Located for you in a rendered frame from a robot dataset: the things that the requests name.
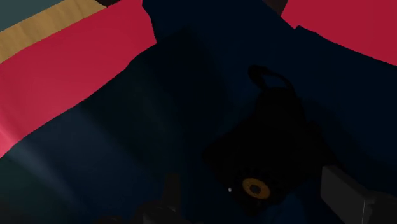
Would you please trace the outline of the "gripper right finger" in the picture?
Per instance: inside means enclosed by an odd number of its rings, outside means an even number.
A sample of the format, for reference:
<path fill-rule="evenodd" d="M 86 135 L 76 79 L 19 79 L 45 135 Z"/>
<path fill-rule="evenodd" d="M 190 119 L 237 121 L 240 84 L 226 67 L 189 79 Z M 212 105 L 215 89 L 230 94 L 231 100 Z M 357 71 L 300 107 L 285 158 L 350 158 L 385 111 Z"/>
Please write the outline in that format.
<path fill-rule="evenodd" d="M 344 224 L 397 224 L 397 197 L 367 190 L 336 166 L 324 166 L 321 198 Z"/>

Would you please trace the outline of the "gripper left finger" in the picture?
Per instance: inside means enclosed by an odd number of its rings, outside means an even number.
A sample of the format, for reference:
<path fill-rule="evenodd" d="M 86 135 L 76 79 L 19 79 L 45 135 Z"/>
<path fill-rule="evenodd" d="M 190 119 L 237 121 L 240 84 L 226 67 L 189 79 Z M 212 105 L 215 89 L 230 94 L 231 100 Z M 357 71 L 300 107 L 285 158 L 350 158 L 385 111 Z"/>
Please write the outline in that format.
<path fill-rule="evenodd" d="M 177 174 L 169 174 L 164 183 L 160 200 L 143 203 L 131 220 L 124 222 L 117 217 L 105 217 L 98 224 L 190 224 L 181 216 L 181 183 Z"/>

